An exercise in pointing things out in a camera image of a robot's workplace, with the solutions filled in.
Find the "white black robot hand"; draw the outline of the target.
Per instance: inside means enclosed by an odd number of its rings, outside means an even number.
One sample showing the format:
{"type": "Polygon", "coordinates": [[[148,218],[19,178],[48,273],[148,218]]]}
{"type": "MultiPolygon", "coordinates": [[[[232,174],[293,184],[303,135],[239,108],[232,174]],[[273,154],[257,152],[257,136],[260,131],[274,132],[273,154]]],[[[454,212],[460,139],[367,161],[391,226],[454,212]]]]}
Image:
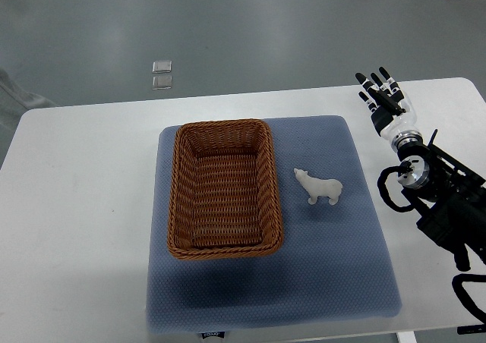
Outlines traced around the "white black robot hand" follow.
{"type": "Polygon", "coordinates": [[[358,93],[371,112],[371,121],[380,137],[392,142],[405,132],[417,132],[416,113],[412,102],[388,71],[379,67],[381,77],[371,79],[362,73],[355,78],[364,89],[358,93]]]}

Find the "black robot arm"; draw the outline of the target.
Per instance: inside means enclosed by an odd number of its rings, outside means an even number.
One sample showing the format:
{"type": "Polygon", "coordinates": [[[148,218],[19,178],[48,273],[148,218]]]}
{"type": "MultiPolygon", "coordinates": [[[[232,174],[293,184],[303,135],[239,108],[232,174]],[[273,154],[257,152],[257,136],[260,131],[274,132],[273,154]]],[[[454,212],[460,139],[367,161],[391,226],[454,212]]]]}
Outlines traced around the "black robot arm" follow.
{"type": "Polygon", "coordinates": [[[397,212],[416,210],[417,228],[451,252],[459,271],[470,270],[469,249],[485,261],[485,179],[419,136],[401,142],[397,154],[400,165],[383,170],[377,182],[385,204],[397,212]],[[386,181],[393,173],[407,206],[396,205],[388,194],[386,181]]]}

